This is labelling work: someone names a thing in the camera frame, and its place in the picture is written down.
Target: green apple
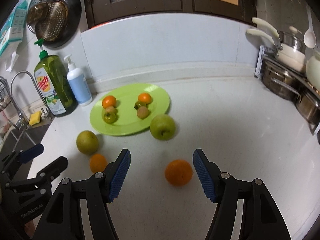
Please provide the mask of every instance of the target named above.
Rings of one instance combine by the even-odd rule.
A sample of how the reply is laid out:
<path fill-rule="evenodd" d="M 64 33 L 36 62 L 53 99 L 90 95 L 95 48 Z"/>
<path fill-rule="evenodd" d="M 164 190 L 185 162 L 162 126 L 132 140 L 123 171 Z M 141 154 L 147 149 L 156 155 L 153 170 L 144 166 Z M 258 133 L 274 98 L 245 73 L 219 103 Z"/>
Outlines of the green apple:
<path fill-rule="evenodd" d="M 174 136 L 176 124 L 167 114 L 159 114 L 150 123 L 150 132 L 158 140 L 170 140 Z"/>

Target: bottle label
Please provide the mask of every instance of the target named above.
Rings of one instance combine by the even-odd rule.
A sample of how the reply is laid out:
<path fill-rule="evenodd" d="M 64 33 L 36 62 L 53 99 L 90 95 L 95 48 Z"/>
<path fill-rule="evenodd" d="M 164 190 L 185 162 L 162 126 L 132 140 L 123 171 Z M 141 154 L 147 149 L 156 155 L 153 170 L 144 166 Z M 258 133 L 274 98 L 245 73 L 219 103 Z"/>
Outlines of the bottle label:
<path fill-rule="evenodd" d="M 35 72 L 36 82 L 38 88 L 44 97 L 44 100 L 47 102 L 51 112 L 54 115 L 63 114 L 66 112 L 59 96 L 57 95 L 56 90 L 53 87 L 51 79 L 44 68 L 40 68 Z"/>
<path fill-rule="evenodd" d="M 84 74 L 69 80 L 69 85 L 78 103 L 83 104 L 91 98 L 91 92 L 85 80 Z"/>

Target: tissue box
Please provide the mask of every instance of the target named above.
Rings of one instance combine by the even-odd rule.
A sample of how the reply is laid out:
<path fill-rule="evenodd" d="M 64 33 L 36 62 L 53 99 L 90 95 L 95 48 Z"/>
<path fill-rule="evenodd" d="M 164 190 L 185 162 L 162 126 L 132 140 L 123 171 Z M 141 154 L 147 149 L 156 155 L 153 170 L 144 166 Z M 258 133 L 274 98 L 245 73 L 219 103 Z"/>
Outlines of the tissue box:
<path fill-rule="evenodd" d="M 7 59 L 16 51 L 18 44 L 22 41 L 28 10 L 28 2 L 24 0 L 9 15 L 7 21 L 0 31 L 0 57 Z"/>

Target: green plate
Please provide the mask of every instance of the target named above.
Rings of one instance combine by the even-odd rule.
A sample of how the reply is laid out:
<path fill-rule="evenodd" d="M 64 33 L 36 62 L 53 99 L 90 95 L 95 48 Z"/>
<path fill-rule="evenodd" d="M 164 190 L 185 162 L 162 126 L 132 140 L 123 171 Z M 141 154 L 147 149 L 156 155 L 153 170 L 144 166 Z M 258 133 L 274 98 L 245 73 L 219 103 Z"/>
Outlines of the green plate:
<path fill-rule="evenodd" d="M 138 95 L 141 93 L 149 93 L 153 99 L 152 103 L 148 105 L 151 113 L 145 119 L 139 119 L 137 110 L 134 109 L 134 104 L 138 101 Z M 109 95 L 117 99 L 118 118 L 112 124 L 105 123 L 103 120 L 105 112 L 102 107 L 102 100 Z M 90 123 L 95 130 L 103 134 L 112 136 L 129 135 L 149 128 L 151 120 L 158 114 L 164 114 L 169 105 L 169 95 L 161 87 L 146 83 L 130 84 L 112 90 L 100 98 L 91 110 Z"/>

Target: pot lid handle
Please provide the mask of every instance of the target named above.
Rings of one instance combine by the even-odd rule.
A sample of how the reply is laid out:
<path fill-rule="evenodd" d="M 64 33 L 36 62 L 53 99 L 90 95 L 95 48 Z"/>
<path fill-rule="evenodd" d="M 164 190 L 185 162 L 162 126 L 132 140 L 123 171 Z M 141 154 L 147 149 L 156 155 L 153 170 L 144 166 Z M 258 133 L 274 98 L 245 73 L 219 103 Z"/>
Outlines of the pot lid handle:
<path fill-rule="evenodd" d="M 297 28 L 295 28 L 295 27 L 293 27 L 293 26 L 289 26 L 289 30 L 291 31 L 291 33 L 292 33 L 293 35 L 297 35 L 298 33 L 301 33 L 301 34 L 302 34 L 301 31 L 299 31 Z"/>

